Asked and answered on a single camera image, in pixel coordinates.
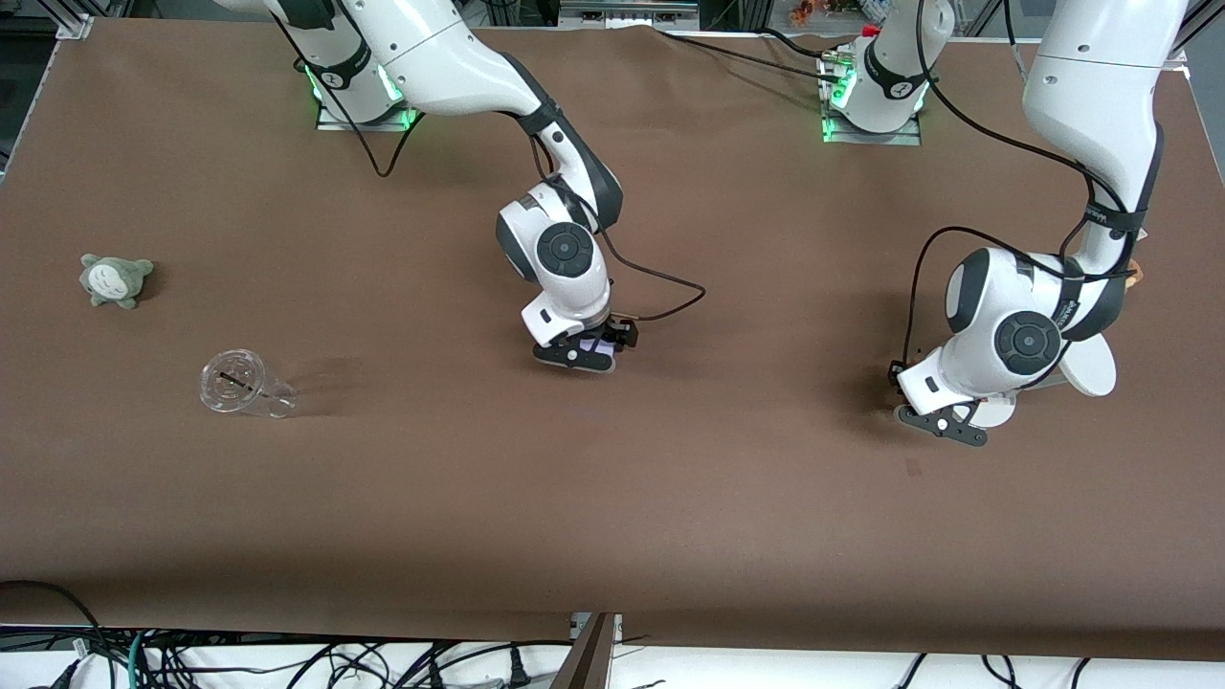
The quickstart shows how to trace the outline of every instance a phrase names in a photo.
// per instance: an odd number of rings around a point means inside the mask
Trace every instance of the transparent cup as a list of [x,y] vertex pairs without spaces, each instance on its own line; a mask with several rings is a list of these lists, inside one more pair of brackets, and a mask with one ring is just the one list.
[[214,412],[285,418],[298,391],[249,349],[222,352],[200,371],[200,401]]

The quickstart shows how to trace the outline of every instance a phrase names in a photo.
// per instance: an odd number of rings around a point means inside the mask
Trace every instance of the clear plastic cup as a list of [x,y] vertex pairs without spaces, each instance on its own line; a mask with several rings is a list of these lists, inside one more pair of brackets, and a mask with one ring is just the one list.
[[285,418],[298,391],[249,349],[222,352],[200,371],[200,401],[214,412]]

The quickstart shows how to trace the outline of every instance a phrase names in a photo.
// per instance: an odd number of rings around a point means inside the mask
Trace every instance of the brown tabletop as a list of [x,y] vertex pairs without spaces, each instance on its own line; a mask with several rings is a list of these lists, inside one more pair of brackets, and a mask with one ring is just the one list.
[[[274,27],[99,21],[0,188],[0,577],[132,626],[522,639],[612,609],[657,644],[1225,657],[1225,192],[1181,74],[1117,390],[1027,392],[974,450],[891,417],[915,256],[954,223],[1056,249],[1073,173],[931,99],[921,147],[822,143],[810,81],[647,28],[481,37],[621,179],[621,251],[709,298],[612,375],[540,365],[535,288],[492,232],[535,181],[513,121],[429,118],[379,179],[312,130]],[[940,71],[1040,143],[1007,48]],[[396,136],[372,140],[386,159]],[[941,242],[924,351],[979,245]],[[89,305],[85,253],[157,262],[138,309]],[[621,310],[687,297],[612,275]],[[197,375],[230,347],[304,413],[207,411]]]

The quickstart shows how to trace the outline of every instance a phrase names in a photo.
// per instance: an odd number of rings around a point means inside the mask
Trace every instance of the green plush toy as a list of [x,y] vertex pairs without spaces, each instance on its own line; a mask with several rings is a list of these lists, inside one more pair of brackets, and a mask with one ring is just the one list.
[[114,302],[125,309],[135,309],[145,276],[153,272],[153,261],[145,259],[125,261],[86,254],[81,256],[81,265],[85,266],[81,286],[89,293],[89,303],[94,306]]

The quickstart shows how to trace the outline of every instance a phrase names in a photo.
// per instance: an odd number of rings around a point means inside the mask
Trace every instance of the plush toy turtle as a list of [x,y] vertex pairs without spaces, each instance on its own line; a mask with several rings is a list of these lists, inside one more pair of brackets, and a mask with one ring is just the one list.
[[81,265],[85,266],[81,286],[89,293],[89,303],[94,306],[114,302],[125,309],[135,309],[145,276],[153,272],[153,261],[145,259],[125,261],[86,254],[81,256]]

